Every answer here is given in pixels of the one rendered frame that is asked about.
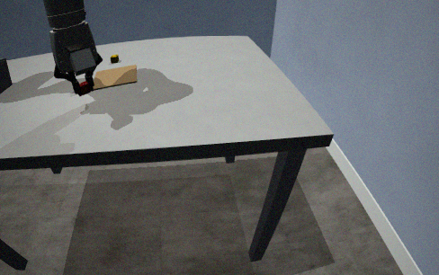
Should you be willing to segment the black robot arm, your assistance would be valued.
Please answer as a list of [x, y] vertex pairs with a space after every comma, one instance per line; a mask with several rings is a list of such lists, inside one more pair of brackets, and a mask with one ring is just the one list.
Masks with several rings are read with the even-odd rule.
[[[84, 0], [43, 0], [50, 28], [62, 29], [85, 20]], [[95, 70], [90, 47], [79, 44], [65, 47], [76, 76]]]

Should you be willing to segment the tan mat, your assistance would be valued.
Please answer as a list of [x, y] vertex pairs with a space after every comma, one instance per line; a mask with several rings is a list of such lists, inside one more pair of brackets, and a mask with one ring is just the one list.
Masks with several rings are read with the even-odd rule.
[[137, 83], [137, 65], [117, 67], [96, 72], [94, 90]]

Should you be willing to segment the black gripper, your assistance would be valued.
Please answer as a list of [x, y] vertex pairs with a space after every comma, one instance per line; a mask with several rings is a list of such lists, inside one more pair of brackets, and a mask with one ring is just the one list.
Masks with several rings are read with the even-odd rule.
[[[62, 29], [53, 28], [52, 31], [49, 32], [49, 37], [56, 64], [54, 71], [55, 78], [66, 79], [72, 82], [75, 93], [82, 96], [79, 82], [76, 80], [75, 72], [69, 59], [69, 52], [65, 47], [75, 44], [79, 44], [84, 48], [90, 46], [96, 67], [103, 61], [101, 56], [97, 53], [94, 37], [88, 22], [82, 21], [77, 25]], [[85, 73], [85, 80], [89, 83], [91, 92], [94, 90], [93, 74], [94, 71]]]

